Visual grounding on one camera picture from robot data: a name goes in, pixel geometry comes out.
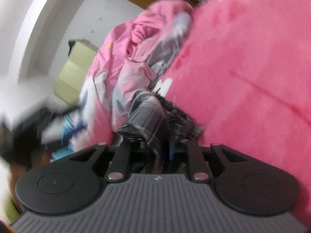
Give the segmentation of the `blue patterned pillow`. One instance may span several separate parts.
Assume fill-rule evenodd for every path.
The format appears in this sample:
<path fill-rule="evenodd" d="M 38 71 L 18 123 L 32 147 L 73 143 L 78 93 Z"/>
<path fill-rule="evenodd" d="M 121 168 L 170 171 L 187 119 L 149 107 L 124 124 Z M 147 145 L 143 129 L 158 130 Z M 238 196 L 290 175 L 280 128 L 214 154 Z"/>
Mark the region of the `blue patterned pillow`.
<path fill-rule="evenodd" d="M 52 121 L 52 124 L 44 129 L 41 140 L 45 148 L 52 152 L 51 161 L 73 154 L 71 140 L 85 129 L 85 124 L 83 122 L 75 124 L 70 114 Z"/>

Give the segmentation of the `black white plaid shirt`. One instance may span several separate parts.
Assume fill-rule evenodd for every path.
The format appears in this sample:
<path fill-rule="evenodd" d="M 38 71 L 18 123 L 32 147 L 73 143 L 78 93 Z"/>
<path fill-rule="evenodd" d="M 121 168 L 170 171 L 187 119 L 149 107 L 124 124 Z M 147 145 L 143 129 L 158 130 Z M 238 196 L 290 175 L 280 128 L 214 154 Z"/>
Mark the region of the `black white plaid shirt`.
<path fill-rule="evenodd" d="M 147 90 L 138 90 L 127 120 L 119 128 L 126 138 L 141 138 L 155 155 L 152 172 L 160 174 L 176 143 L 196 140 L 204 131 L 173 103 Z"/>

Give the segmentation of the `black garment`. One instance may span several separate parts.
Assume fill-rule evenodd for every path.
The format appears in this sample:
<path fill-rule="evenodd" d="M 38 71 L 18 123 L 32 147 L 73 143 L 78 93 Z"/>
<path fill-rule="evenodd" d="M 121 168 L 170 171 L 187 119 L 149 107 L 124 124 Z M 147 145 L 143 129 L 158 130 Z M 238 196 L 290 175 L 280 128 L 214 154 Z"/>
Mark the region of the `black garment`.
<path fill-rule="evenodd" d="M 32 167 L 31 156 L 34 152 L 47 150 L 55 152 L 69 144 L 72 134 L 64 135 L 60 139 L 43 142 L 43 131 L 56 118 L 79 110 L 73 105 L 64 111 L 53 111 L 42 106 L 34 111 L 26 120 L 23 120 L 15 129 L 9 131 L 4 123 L 1 125 L 1 157 L 9 164 L 22 165 L 26 169 Z"/>

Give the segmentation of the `yellow-green wardrobe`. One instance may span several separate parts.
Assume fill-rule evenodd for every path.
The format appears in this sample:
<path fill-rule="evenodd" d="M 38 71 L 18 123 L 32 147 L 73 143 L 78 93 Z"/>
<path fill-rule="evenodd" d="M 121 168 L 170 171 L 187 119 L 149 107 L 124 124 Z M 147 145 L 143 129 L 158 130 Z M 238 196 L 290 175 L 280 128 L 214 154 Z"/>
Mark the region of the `yellow-green wardrobe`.
<path fill-rule="evenodd" d="M 54 90 L 61 100 L 74 104 L 79 100 L 79 94 L 87 71 L 91 66 L 98 48 L 84 39 L 69 41 L 70 51 Z"/>

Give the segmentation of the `pink bed sheet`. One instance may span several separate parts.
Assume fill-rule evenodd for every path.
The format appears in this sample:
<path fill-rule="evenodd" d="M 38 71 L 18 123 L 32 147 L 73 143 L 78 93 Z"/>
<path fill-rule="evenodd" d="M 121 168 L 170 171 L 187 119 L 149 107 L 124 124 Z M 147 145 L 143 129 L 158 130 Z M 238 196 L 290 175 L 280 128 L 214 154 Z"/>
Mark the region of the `pink bed sheet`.
<path fill-rule="evenodd" d="M 310 0 L 206 0 L 157 91 L 218 142 L 294 175 L 310 225 Z"/>

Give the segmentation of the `pink patterned duvet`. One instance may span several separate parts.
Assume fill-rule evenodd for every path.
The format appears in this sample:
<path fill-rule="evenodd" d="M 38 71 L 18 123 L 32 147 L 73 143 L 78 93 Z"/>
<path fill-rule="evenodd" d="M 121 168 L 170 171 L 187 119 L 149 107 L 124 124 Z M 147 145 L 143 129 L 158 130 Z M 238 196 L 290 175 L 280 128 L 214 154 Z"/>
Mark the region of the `pink patterned duvet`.
<path fill-rule="evenodd" d="M 74 151 L 111 143 L 138 90 L 151 90 L 180 52 L 191 30 L 192 6 L 159 0 L 109 32 L 88 69 L 73 116 Z"/>

